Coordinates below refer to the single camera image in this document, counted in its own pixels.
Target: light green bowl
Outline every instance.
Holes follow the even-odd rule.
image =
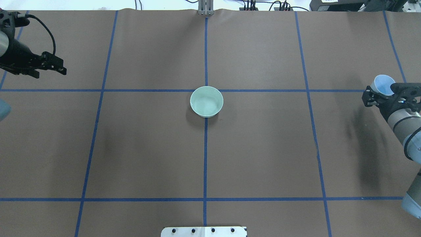
[[[190,97],[193,111],[203,118],[215,116],[224,104],[222,94],[214,87],[202,86],[197,88]]]

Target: white cup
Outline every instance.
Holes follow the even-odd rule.
[[[395,83],[395,81],[388,75],[378,75],[374,78],[370,87],[377,93],[390,96],[394,94],[392,89],[390,89],[390,86],[393,83]]]

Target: white mounting plate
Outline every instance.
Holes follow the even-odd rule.
[[[210,226],[210,227],[166,227],[161,237],[247,237],[247,227]]]

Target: white bracket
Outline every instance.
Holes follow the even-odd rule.
[[[213,15],[213,0],[199,0],[199,15]]]
[[[161,237],[247,237],[247,227],[166,227]]]

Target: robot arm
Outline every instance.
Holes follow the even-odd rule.
[[[15,28],[29,25],[29,19],[33,18],[45,27],[53,40],[53,53],[43,52],[36,55],[24,44],[15,39]],[[36,71],[54,70],[66,75],[66,68],[63,67],[63,60],[56,54],[56,43],[54,37],[46,25],[36,16],[20,14],[19,12],[7,12],[0,9],[0,68],[15,74],[30,75],[39,78],[40,73]]]
[[[421,96],[421,83],[393,82],[375,79],[362,94],[362,101],[366,107],[379,108],[401,142],[405,156],[421,164],[421,102],[416,99]],[[421,219],[421,170],[406,192],[402,208]]]

